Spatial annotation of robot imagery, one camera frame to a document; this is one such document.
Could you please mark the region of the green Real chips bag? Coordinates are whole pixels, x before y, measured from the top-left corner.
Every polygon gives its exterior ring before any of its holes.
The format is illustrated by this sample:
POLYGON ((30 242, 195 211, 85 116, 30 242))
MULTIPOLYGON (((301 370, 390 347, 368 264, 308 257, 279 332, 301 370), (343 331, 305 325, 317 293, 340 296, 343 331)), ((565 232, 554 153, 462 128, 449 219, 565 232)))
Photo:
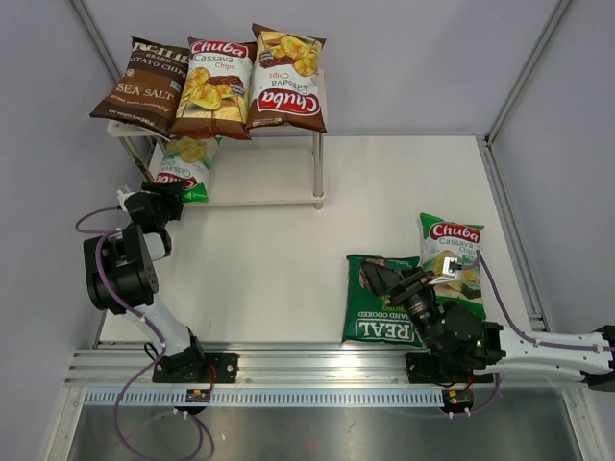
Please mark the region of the green Real chips bag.
POLYGON ((370 290, 361 263, 375 262, 390 269, 407 270, 419 265, 419 256, 384 258, 380 255, 348 255, 348 289, 342 341, 404 344, 421 347, 412 323, 400 306, 389 306, 370 290))

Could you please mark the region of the brown Kettle sea salt bag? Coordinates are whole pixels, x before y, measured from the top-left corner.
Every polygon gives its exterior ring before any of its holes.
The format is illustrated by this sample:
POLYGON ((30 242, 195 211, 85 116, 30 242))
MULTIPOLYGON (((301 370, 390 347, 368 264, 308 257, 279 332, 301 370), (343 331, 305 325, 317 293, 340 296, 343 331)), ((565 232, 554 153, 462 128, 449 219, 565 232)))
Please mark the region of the brown Kettle sea salt bag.
POLYGON ((123 76, 89 116, 138 126, 167 137, 187 71, 186 48, 134 36, 123 76))

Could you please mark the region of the brown Chuba cassava bag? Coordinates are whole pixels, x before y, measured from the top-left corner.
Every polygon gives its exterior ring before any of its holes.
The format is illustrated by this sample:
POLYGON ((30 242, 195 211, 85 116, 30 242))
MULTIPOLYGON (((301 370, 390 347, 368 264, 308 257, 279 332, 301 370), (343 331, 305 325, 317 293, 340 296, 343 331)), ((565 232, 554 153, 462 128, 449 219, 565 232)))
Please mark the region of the brown Chuba cassava bag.
POLYGON ((254 42, 188 39, 188 73, 171 135, 250 138, 246 129, 254 42))
POLYGON ((246 130, 289 125, 324 133, 322 98, 317 84, 326 40, 252 26, 257 39, 246 130))

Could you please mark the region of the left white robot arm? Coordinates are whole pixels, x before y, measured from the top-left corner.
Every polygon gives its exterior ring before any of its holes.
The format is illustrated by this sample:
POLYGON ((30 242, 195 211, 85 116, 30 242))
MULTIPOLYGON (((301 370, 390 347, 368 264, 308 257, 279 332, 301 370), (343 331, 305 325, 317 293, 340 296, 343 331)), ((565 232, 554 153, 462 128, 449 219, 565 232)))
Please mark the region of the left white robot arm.
POLYGON ((154 262, 170 256, 172 240, 166 230, 181 219, 186 182, 147 183, 138 191, 117 190, 116 206, 90 212, 123 211, 129 224, 117 230, 86 230, 85 218, 76 231, 90 236, 84 242, 86 288, 93 305, 128 320, 148 341, 144 351, 156 383, 213 383, 216 372, 191 329, 182 324, 158 296, 154 262))

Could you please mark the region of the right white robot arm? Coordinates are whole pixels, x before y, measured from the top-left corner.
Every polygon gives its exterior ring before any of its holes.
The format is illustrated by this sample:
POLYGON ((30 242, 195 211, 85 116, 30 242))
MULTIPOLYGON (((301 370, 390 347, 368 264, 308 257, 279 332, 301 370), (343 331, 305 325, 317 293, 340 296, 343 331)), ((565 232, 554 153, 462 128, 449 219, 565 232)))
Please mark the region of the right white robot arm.
POLYGON ((614 328, 587 334, 524 332, 511 321, 484 321, 457 302, 439 303, 435 288, 458 279, 469 266, 446 257, 437 276, 421 267, 398 270, 365 261, 361 270, 372 293, 407 315, 424 352, 406 355, 412 383, 469 385, 482 375, 520 374, 614 389, 614 328))

